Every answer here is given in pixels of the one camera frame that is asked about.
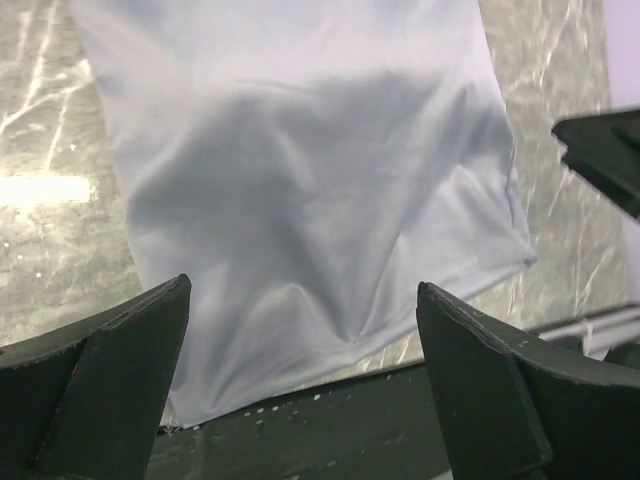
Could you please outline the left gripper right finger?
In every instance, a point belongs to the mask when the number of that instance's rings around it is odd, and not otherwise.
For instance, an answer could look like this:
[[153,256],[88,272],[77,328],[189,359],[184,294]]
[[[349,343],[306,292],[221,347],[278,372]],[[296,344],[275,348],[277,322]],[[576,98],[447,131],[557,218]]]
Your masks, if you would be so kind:
[[637,343],[592,359],[431,283],[417,323],[455,478],[638,477]]

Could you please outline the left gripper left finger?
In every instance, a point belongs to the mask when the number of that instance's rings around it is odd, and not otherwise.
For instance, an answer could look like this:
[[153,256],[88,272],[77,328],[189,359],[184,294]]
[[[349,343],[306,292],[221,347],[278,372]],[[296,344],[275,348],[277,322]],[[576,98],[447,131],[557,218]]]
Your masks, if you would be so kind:
[[179,275],[1,349],[4,479],[141,479],[188,318]]

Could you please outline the grey pillowcase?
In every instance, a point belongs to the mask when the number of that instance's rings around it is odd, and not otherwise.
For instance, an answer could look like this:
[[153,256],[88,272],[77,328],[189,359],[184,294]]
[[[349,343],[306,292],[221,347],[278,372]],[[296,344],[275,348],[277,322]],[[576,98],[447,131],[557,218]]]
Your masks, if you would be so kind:
[[74,1],[193,426],[357,363],[536,258],[475,1]]

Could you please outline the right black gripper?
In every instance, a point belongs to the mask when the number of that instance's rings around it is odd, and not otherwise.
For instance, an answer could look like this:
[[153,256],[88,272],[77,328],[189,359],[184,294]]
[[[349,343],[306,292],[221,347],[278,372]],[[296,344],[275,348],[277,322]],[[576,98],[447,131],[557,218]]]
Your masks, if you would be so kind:
[[561,157],[631,218],[639,218],[639,111],[565,118],[551,130],[566,146]]

